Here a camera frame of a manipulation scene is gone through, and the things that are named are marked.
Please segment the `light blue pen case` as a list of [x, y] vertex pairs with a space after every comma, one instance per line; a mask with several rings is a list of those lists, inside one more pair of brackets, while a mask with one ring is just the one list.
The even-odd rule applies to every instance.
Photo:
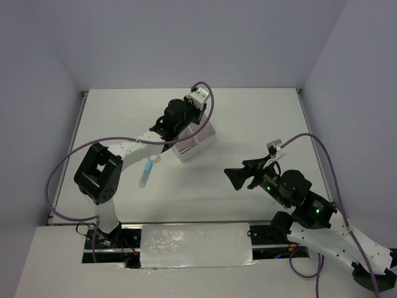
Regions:
[[151, 170], [153, 168], [154, 163], [152, 161], [147, 161], [143, 170], [143, 173], [141, 175], [140, 181], [138, 186], [140, 188], [145, 188], [146, 184], [148, 182], [149, 176], [151, 174]]

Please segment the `clear tape dispenser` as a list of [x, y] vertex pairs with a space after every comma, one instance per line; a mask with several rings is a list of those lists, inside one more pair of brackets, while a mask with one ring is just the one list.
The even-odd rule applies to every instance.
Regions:
[[159, 155], [151, 155], [148, 157], [148, 161], [151, 163], [158, 163], [161, 161], [161, 157]]

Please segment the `pink mini stapler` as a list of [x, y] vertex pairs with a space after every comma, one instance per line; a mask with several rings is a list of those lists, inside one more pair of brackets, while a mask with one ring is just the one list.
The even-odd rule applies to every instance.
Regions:
[[192, 149], [192, 147], [187, 147], [187, 148], [182, 149], [179, 153], [180, 153], [181, 155], [183, 155], [183, 154], [185, 154], [186, 152], [190, 151], [191, 149]]

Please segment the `left white divided container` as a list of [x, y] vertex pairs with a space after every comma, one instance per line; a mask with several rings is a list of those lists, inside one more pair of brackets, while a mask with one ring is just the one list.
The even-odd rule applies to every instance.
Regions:
[[198, 154], [199, 143], [196, 137], [192, 137], [176, 143], [172, 146], [171, 150], [181, 163], [185, 163]]

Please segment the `right white divided container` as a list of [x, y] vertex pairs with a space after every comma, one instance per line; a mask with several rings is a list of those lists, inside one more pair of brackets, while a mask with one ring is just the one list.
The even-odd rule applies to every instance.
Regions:
[[216, 131], [210, 121], [194, 136], [194, 141], [197, 143], [198, 151], [203, 151], [217, 141]]

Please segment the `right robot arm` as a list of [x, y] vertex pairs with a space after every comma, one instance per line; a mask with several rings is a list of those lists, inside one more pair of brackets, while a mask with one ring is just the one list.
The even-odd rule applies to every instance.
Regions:
[[354, 281], [369, 291], [393, 289], [396, 250], [381, 246], [359, 229], [344, 222], [334, 203], [311, 191], [312, 183], [295, 169], [281, 171], [270, 156], [244, 160], [242, 168], [224, 170], [236, 190], [247, 179], [248, 189], [261, 187], [285, 209], [270, 222], [270, 237], [306, 246], [336, 262], [352, 274]]

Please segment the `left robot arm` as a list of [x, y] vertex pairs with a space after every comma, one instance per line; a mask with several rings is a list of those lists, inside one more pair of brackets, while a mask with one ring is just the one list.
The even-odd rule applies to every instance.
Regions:
[[113, 197], [120, 176], [129, 166], [168, 151], [190, 124], [199, 124], [207, 108], [207, 96], [194, 99], [192, 94], [169, 101], [161, 116], [137, 142], [104, 146], [91, 145], [74, 175], [79, 190], [94, 203], [99, 218], [99, 240], [107, 247], [117, 246], [122, 239], [122, 226], [115, 213]]

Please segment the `silver foil sheet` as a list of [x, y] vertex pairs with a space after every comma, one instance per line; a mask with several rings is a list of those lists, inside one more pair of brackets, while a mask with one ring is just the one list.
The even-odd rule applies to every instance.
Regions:
[[227, 268], [254, 264], [247, 223], [144, 225], [142, 268]]

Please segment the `white divided container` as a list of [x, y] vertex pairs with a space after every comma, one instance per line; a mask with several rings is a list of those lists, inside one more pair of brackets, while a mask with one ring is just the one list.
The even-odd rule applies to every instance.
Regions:
[[198, 151], [203, 151], [217, 141], [216, 131], [210, 121], [194, 136], [194, 141], [197, 143]]
[[181, 163], [185, 163], [198, 154], [199, 143], [196, 137], [192, 137], [176, 143], [172, 146], [171, 150]]

